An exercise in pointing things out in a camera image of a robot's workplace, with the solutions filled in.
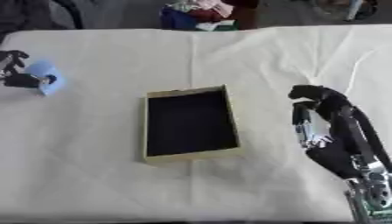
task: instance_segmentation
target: blue cloth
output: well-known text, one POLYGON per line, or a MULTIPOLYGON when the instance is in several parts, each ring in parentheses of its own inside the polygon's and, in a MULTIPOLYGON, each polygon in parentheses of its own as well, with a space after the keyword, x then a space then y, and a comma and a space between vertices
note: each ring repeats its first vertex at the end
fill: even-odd
POLYGON ((165 30, 194 31, 198 23, 194 17, 168 6, 161 10, 160 18, 165 30))
POLYGON ((45 78, 47 75, 51 74, 56 77, 56 81, 52 84, 39 84, 39 90, 44 95, 51 95, 60 88, 63 88, 66 84, 66 80, 61 75, 59 70, 49 61, 41 60, 34 64, 28 66, 25 70, 26 73, 32 74, 39 78, 45 78))

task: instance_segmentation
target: floor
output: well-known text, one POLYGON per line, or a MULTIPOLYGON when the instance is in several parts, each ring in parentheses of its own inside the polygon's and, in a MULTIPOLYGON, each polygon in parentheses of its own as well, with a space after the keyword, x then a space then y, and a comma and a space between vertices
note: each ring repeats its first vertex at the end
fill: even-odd
MULTIPOLYGON (((173 0, 74 0, 82 11, 88 29, 159 28, 159 10, 173 0)), ((392 1, 378 0, 379 10, 372 17, 355 22, 332 21, 317 15, 304 1, 260 0, 257 26, 392 24, 392 1)), ((72 27, 67 13, 52 5, 55 21, 72 27)))

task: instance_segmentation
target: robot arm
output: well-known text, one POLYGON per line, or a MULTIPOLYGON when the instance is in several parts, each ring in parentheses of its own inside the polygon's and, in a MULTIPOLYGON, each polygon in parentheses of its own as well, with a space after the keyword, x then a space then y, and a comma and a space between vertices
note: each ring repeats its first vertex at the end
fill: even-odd
POLYGON ((48 75, 44 79, 28 73, 19 73, 17 67, 25 67, 23 60, 29 55, 20 51, 0 51, 0 80, 6 87, 38 88, 41 83, 53 83, 56 77, 48 75))
POLYGON ((295 86, 289 97, 309 99, 293 104, 299 143, 310 159, 346 181, 354 218, 374 223, 391 215, 392 164, 366 115, 327 87, 295 86), (329 133, 316 132, 312 111, 329 122, 329 133))

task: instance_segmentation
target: wooden frame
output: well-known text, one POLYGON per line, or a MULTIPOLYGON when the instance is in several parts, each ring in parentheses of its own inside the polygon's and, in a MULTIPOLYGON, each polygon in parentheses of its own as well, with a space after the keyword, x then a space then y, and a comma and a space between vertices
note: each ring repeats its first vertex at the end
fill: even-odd
POLYGON ((164 91, 164 92, 153 92, 148 93, 147 97, 145 97, 145 110, 144 110, 144 127, 143 127, 143 159, 148 164, 156 164, 163 162, 173 162, 179 160, 187 160, 187 159, 200 159, 200 158, 217 158, 220 156, 230 156, 230 155, 241 155, 243 154, 243 150, 241 149, 241 142, 238 136, 238 129, 235 124, 235 117, 232 110, 232 104, 229 99, 229 94, 226 86, 220 87, 203 87, 196 89, 188 89, 188 90, 172 90, 172 91, 164 91), (148 156, 148 127, 149 127, 149 99, 151 98, 162 98, 162 97, 173 97, 173 96, 182 96, 182 95, 196 95, 206 92, 215 92, 215 91, 224 91, 225 100, 227 103, 227 112, 233 127, 233 132, 235 136, 235 140, 237 142, 238 147, 224 149, 224 150, 208 150, 208 151, 199 151, 199 152, 189 152, 183 154, 175 154, 175 155, 162 155, 162 156, 148 156))

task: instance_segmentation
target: white tablecloth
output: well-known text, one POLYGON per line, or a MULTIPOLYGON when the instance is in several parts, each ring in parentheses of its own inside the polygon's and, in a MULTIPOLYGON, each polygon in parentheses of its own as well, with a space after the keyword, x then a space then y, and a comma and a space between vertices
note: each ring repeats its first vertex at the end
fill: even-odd
POLYGON ((392 138, 392 26, 241 32, 24 31, 1 49, 50 60, 48 97, 0 88, 0 219, 350 221, 345 185, 300 149, 295 84, 347 89, 392 138), (141 98, 227 84, 244 157, 140 160, 141 98))

